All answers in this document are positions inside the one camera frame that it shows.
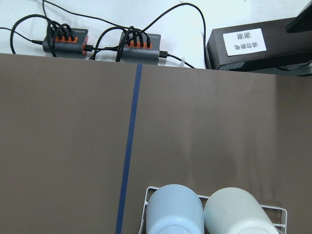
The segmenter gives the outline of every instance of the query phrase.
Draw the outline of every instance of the black power cable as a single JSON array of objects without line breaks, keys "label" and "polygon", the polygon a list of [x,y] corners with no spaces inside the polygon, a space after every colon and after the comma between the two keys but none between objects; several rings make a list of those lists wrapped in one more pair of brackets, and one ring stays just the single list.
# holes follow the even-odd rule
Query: black power cable
[{"label": "black power cable", "polygon": [[[12,31],[12,29],[10,29],[10,28],[5,28],[5,27],[0,27],[0,29],[5,29],[5,30],[8,30],[8,31]],[[21,36],[21,37],[24,38],[25,40],[32,42],[32,40],[30,40],[29,38],[23,36],[22,34],[18,33],[17,31],[15,31],[14,33],[16,33],[17,35]]]},{"label": "black power cable", "polygon": [[[116,55],[116,60],[115,60],[116,62],[120,62],[120,59],[121,59],[121,56],[122,56],[122,52],[123,52],[123,49],[124,49],[124,45],[127,44],[127,41],[130,41],[129,40],[130,33],[134,34],[134,27],[133,26],[130,26],[126,32],[124,31],[124,36],[120,40],[119,45],[118,45],[117,55]],[[134,43],[136,42],[136,37],[135,36],[133,36],[133,42]]]},{"label": "black power cable", "polygon": [[309,76],[312,76],[312,73],[304,74],[304,75],[299,75],[299,77],[309,77]]},{"label": "black power cable", "polygon": [[205,21],[205,18],[204,18],[204,15],[203,13],[201,12],[201,10],[195,6],[194,4],[191,4],[191,3],[188,3],[188,2],[184,2],[184,3],[180,3],[178,5],[175,5],[173,7],[171,7],[170,9],[168,9],[167,11],[165,11],[164,13],[162,13],[160,16],[158,16],[153,22],[151,22],[148,26],[146,26],[142,32],[145,32],[147,29],[149,29],[154,23],[156,23],[161,17],[163,17],[164,15],[166,15],[168,12],[176,9],[177,7],[180,7],[180,6],[185,6],[185,5],[188,5],[188,6],[191,6],[191,7],[194,7],[197,11],[199,11],[200,15],[201,15],[201,18],[203,20],[203,25],[204,25],[204,35],[203,35],[203,47],[204,47],[204,59],[205,59],[205,67],[206,69],[208,69],[208,62],[207,62],[207,50],[206,50],[206,21]]},{"label": "black power cable", "polygon": [[44,1],[42,1],[42,9],[43,9],[44,16],[47,17],[47,13],[45,12],[45,8],[44,8]]},{"label": "black power cable", "polygon": [[286,71],[286,72],[289,72],[289,71],[293,71],[293,70],[296,70],[296,69],[299,69],[299,68],[302,68],[302,67],[305,67],[305,66],[308,66],[312,63],[312,60],[310,62],[307,62],[305,64],[302,64],[300,66],[297,66],[297,67],[291,67],[291,68],[284,68],[284,67],[276,67],[278,70],[281,70],[281,71]]},{"label": "black power cable", "polygon": [[65,40],[68,40],[70,38],[71,41],[74,41],[76,38],[75,34],[73,33],[71,27],[68,24],[64,23],[60,25],[59,23],[55,21],[49,22],[47,26],[47,42],[48,42],[48,46],[53,57],[57,57],[56,52],[55,52],[55,42],[56,42],[57,37],[59,39],[62,39],[62,37],[64,37]]},{"label": "black power cable", "polygon": [[[69,14],[72,14],[72,15],[81,16],[81,17],[86,17],[86,18],[91,18],[91,19],[95,19],[95,20],[100,20],[100,21],[109,23],[109,24],[111,24],[111,25],[117,26],[117,27],[122,27],[122,28],[124,28],[124,29],[129,29],[129,27],[121,26],[121,25],[118,25],[118,24],[109,22],[109,21],[107,21],[107,20],[105,20],[105,19],[101,19],[101,18],[98,18],[98,17],[92,17],[92,16],[83,15],[83,14],[78,14],[78,13],[74,13],[74,12],[68,11],[68,10],[66,10],[66,9],[64,9],[64,8],[62,8],[62,7],[58,6],[58,5],[56,5],[55,3],[49,2],[49,1],[47,1],[47,0],[42,0],[42,7],[43,7],[43,11],[44,11],[44,12],[45,12],[45,10],[44,10],[44,3],[45,3],[45,2],[48,3],[48,4],[51,4],[51,5],[53,5],[53,6],[55,6],[55,7],[57,7],[57,8],[59,8],[59,9],[61,9],[61,10],[63,10],[63,11],[65,11],[65,12],[67,12],[67,13],[69,13]],[[148,26],[146,26],[143,30],[139,30],[139,29],[136,28],[136,30],[139,31],[138,34],[137,34],[137,36],[140,36],[142,33],[144,33],[144,34],[147,36],[147,34],[146,34],[145,31],[146,31],[147,29],[149,29],[153,24],[155,24],[160,18],[162,18],[162,17],[163,17],[164,15],[166,15],[168,12],[170,12],[170,11],[176,9],[177,7],[185,6],[185,5],[194,7],[194,8],[200,13],[200,15],[201,15],[201,18],[202,18],[202,21],[203,21],[203,26],[204,26],[204,35],[203,35],[203,49],[204,49],[204,60],[205,60],[204,62],[205,62],[205,67],[206,67],[206,69],[208,69],[207,50],[206,50],[206,21],[205,21],[204,15],[203,15],[203,13],[201,12],[201,10],[200,10],[196,5],[194,5],[194,4],[192,4],[192,3],[183,2],[183,3],[180,3],[180,4],[176,5],[176,6],[173,6],[173,7],[171,7],[170,9],[168,9],[167,11],[165,11],[164,13],[162,13],[160,16],[158,16],[153,22],[151,22],[151,23],[150,23]],[[129,42],[132,41],[133,39],[134,39],[134,38],[132,37],[132,38],[126,40],[125,43],[129,43]],[[92,55],[92,59],[95,59],[96,54],[97,54],[97,51],[95,51],[95,53]]]},{"label": "black power cable", "polygon": [[47,1],[47,0],[42,0],[42,7],[43,7],[43,9],[44,9],[44,3],[45,3],[45,2],[48,3],[48,4],[50,4],[50,5],[53,5],[53,6],[57,7],[57,8],[59,8],[59,9],[61,9],[61,10],[63,10],[63,11],[65,11],[65,12],[67,12],[67,13],[69,13],[69,14],[75,15],[75,16],[81,16],[81,17],[86,17],[86,18],[90,18],[90,19],[94,19],[94,20],[100,20],[100,21],[103,21],[103,22],[105,22],[105,23],[108,23],[108,24],[111,24],[111,25],[114,25],[114,26],[127,28],[127,27],[124,27],[124,26],[121,26],[121,25],[118,25],[118,24],[109,22],[108,20],[105,20],[105,19],[102,19],[102,18],[99,18],[99,17],[93,17],[93,16],[88,16],[88,15],[83,15],[83,14],[71,12],[71,11],[66,10],[65,8],[60,7],[60,6],[56,5],[55,3],[52,3],[52,2]]},{"label": "black power cable", "polygon": [[28,16],[25,16],[21,19],[19,19],[12,27],[12,31],[11,31],[11,35],[10,35],[10,47],[11,47],[11,50],[12,50],[12,53],[13,54],[16,54],[15,50],[14,50],[14,46],[13,46],[13,36],[14,36],[14,32],[15,32],[15,29],[17,28],[17,26],[22,23],[23,21],[27,20],[27,19],[30,19],[30,18],[43,18],[45,20],[47,20],[47,22],[50,22],[51,20],[46,17],[46,16],[42,16],[42,15],[38,15],[38,14],[33,14],[33,15],[28,15]]},{"label": "black power cable", "polygon": [[[178,58],[177,56],[168,54],[167,51],[160,51],[160,52],[159,52],[159,57],[160,57],[160,58],[172,57],[172,58],[174,58],[174,59],[177,59],[177,60],[179,60],[179,61],[182,61],[182,59]],[[194,68],[191,64],[187,63],[186,61],[184,61],[184,63],[185,63],[186,65],[188,65],[190,68]]]},{"label": "black power cable", "polygon": [[[167,56],[168,56],[168,57],[172,57],[172,58],[174,58],[174,59],[177,59],[177,60],[179,60],[179,61],[182,61],[182,59],[180,59],[180,58],[178,58],[178,57],[176,57],[176,56],[174,56],[174,55],[168,54]],[[186,65],[188,65],[190,68],[194,68],[191,64],[187,63],[186,61],[184,61],[184,63],[185,63]]]},{"label": "black power cable", "polygon": [[111,28],[109,28],[109,29],[106,29],[106,30],[99,36],[99,38],[98,38],[98,40],[97,40],[97,44],[96,44],[96,46],[95,46],[95,48],[94,48],[94,53],[93,53],[93,55],[89,58],[90,60],[95,60],[95,59],[96,59],[96,55],[97,55],[97,53],[99,52],[98,47],[99,47],[99,44],[100,44],[102,38],[103,38],[108,32],[113,31],[113,30],[122,30],[122,31],[126,34],[126,30],[124,29],[124,27],[115,26],[115,27],[111,27]]}]

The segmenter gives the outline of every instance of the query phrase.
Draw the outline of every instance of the cup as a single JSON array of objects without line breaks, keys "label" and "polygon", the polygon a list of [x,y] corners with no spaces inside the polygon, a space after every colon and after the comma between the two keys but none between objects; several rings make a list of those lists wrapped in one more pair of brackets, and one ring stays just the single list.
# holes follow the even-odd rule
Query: cup
[{"label": "cup", "polygon": [[153,193],[146,208],[147,234],[204,234],[199,197],[189,188],[170,184]]},{"label": "cup", "polygon": [[278,234],[257,200],[239,188],[212,194],[205,205],[204,219],[210,234]]}]

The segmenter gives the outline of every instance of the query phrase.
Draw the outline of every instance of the white label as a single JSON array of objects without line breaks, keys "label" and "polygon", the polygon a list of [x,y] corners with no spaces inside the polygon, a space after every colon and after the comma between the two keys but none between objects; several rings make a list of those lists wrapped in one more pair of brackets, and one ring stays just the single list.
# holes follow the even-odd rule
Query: white label
[{"label": "white label", "polygon": [[266,51],[261,28],[223,34],[228,56]]}]

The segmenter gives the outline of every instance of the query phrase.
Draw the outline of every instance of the blue stripe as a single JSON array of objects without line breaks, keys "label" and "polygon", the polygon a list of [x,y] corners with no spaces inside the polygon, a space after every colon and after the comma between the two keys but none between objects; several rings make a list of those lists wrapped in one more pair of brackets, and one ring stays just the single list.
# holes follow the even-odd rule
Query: blue stripe
[{"label": "blue stripe", "polygon": [[131,151],[132,151],[132,142],[133,142],[133,136],[134,136],[134,131],[135,131],[135,123],[136,123],[136,115],[137,115],[137,100],[138,100],[138,94],[139,94],[139,89],[140,89],[142,66],[143,66],[142,64],[138,64],[136,67],[136,80],[135,80],[135,85],[133,89],[132,106],[131,106],[128,139],[127,139],[127,147],[126,147],[126,156],[125,156],[125,162],[123,165],[123,174],[122,174],[119,207],[118,207],[117,223],[116,223],[116,232],[115,232],[116,234],[121,234],[121,230],[122,230],[123,213],[125,210],[128,176],[129,176]]}]

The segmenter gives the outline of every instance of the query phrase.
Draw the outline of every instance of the black electronic device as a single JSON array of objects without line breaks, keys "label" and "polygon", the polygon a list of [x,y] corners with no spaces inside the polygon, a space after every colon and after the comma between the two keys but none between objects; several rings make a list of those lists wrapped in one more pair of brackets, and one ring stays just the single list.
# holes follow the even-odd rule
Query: black electronic device
[{"label": "black electronic device", "polygon": [[[55,53],[58,57],[85,59],[87,52],[84,50],[84,47],[88,41],[88,30],[80,28],[72,28],[71,30],[75,34],[75,39],[66,39],[64,36],[61,39],[56,38]],[[42,46],[46,53],[51,53],[47,37],[43,40]]]},{"label": "black electronic device", "polygon": [[[278,19],[214,29],[207,44],[210,68],[246,72],[310,61],[312,59],[312,31],[287,33],[285,26],[293,20],[294,18]],[[260,29],[262,32],[265,50],[246,53],[245,51],[249,48],[247,43],[243,42],[246,41],[243,38],[243,40],[237,40],[237,49],[245,54],[228,54],[224,40],[225,34],[240,35],[241,32],[255,29]]]},{"label": "black electronic device", "polygon": [[120,62],[158,65],[161,36],[148,33],[148,41],[145,34],[142,33],[141,36],[142,41],[137,41],[135,37],[134,40],[124,45]]},{"label": "black electronic device", "polygon": [[288,33],[312,30],[312,1],[310,1],[299,15],[286,25]]}]

